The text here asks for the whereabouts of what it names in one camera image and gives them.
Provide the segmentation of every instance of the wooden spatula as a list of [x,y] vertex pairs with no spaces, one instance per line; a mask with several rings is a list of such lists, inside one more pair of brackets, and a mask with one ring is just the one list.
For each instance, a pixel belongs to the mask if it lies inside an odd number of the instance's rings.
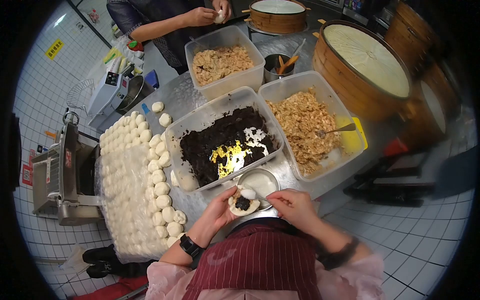
[[278,70],[277,74],[278,75],[282,75],[283,72],[285,71],[285,69],[287,67],[289,67],[291,64],[295,63],[297,60],[299,59],[299,56],[296,55],[294,57],[292,57],[291,59],[289,59],[283,66],[280,67],[280,70]]

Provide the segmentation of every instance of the red striped apron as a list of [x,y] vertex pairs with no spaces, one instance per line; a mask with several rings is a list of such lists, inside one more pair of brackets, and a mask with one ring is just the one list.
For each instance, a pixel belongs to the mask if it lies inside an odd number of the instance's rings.
[[282,229],[275,224],[246,225],[207,249],[183,299],[195,300],[204,289],[223,288],[290,290],[301,300],[321,299],[314,248],[308,238]]

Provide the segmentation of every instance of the black wristwatch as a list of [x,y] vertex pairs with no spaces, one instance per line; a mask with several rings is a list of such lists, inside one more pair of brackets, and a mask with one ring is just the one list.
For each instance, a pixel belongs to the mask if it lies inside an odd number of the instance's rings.
[[202,253],[205,249],[195,244],[190,237],[186,234],[180,237],[180,247],[194,259],[198,254]]

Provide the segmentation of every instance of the left hand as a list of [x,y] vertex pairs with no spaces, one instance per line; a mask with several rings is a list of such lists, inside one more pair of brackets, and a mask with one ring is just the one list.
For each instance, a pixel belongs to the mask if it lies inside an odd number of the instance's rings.
[[223,16],[225,17],[225,20],[222,22],[222,24],[225,24],[232,16],[232,6],[230,5],[230,1],[212,0],[212,5],[216,11],[219,11],[219,10],[223,11]]
[[233,186],[213,198],[204,210],[200,218],[187,232],[197,245],[206,248],[216,233],[225,225],[238,218],[228,205],[228,199],[235,194],[237,186]]

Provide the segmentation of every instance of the red object on floor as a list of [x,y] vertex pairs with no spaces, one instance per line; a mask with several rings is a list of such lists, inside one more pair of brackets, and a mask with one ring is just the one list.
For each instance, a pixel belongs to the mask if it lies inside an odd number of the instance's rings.
[[396,138],[385,147],[384,156],[393,156],[404,152],[408,152],[407,146],[405,146],[399,138]]
[[72,300],[114,300],[133,292],[148,282],[147,276],[138,278],[120,278],[117,283],[98,289],[93,293],[75,296]]

